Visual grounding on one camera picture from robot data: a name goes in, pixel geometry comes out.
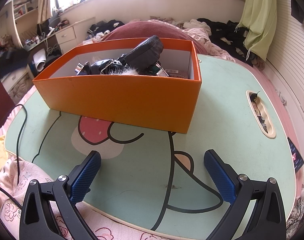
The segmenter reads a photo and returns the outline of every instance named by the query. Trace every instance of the green curtain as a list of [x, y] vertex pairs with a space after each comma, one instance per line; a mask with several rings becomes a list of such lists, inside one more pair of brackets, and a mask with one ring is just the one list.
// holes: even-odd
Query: green curtain
[[266, 60], [276, 30], [276, 0], [245, 0], [238, 27], [249, 29], [245, 47]]

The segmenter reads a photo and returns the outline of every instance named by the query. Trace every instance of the table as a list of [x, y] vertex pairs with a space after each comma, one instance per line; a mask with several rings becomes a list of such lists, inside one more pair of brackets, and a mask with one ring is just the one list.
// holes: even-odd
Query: table
[[[187, 134], [80, 117], [50, 110], [36, 91], [26, 102], [28, 121], [20, 156], [40, 166], [53, 179], [68, 174], [91, 150], [102, 166], [85, 201], [121, 223], [155, 230], [172, 239], [205, 239], [229, 207], [221, 201], [203, 165], [214, 149], [237, 173], [253, 180], [277, 179], [286, 217], [295, 198], [295, 173], [281, 122], [255, 77], [244, 67], [198, 55], [202, 86]], [[276, 129], [270, 139], [260, 130], [246, 91], [259, 96]], [[24, 119], [21, 110], [5, 139], [15, 152]], [[235, 237], [242, 234], [254, 202]]]

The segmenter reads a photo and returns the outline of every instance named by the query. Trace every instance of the blue gripper pad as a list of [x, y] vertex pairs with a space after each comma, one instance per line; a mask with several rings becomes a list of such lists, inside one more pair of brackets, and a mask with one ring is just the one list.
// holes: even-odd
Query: blue gripper pad
[[236, 199], [235, 185], [209, 151], [206, 151], [204, 154], [204, 166], [223, 200], [232, 205]]
[[95, 175], [101, 167], [101, 155], [94, 154], [88, 163], [84, 166], [80, 175], [74, 180], [71, 185], [70, 201], [73, 204], [83, 201], [85, 194], [88, 192]]

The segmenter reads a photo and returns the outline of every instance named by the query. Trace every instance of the barcode label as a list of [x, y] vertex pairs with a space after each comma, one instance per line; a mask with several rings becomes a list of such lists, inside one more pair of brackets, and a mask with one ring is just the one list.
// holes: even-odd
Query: barcode label
[[166, 69], [165, 71], [167, 73], [178, 73], [179, 72], [178, 70], [175, 70], [175, 69]]

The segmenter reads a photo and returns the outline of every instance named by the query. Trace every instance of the beige handle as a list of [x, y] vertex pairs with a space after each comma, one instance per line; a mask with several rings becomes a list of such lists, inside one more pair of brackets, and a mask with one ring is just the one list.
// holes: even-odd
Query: beige handle
[[263, 104], [263, 100], [261, 100], [260, 97], [257, 97], [257, 99], [256, 99], [256, 105], [257, 105], [257, 107], [258, 107], [258, 110], [259, 110], [260, 113], [261, 113], [262, 118], [265, 120], [265, 125], [267, 126], [267, 130], [268, 130], [268, 132], [266, 132], [266, 131], [263, 129], [262, 124], [260, 123], [260, 121], [259, 121], [259, 119], [258, 119], [258, 117], [257, 117], [257, 115], [256, 115], [256, 113], [255, 113], [255, 110], [254, 110], [254, 108], [253, 108], [253, 105], [252, 105], [252, 103], [251, 103], [250, 95], [251, 95], [252, 93], [255, 93], [255, 92], [250, 91], [250, 90], [247, 90], [247, 92], [246, 92], [246, 97], [247, 97], [247, 99], [248, 99], [248, 102], [249, 102], [250, 108], [251, 108], [251, 110], [252, 110], [252, 113], [253, 113], [253, 115], [254, 115], [254, 117], [255, 117], [255, 120], [256, 120], [256, 122], [258, 123], [258, 125], [259, 125], [261, 131], [263, 132], [263, 134], [264, 134], [266, 137], [273, 139], [273, 138], [275, 138], [275, 136], [276, 136], [276, 131], [275, 131], [275, 128], [274, 128], [274, 126], [273, 126], [273, 124], [272, 124], [271, 117], [270, 117], [270, 115], [268, 114], [268, 111], [267, 111], [267, 109], [265, 108], [265, 105]]

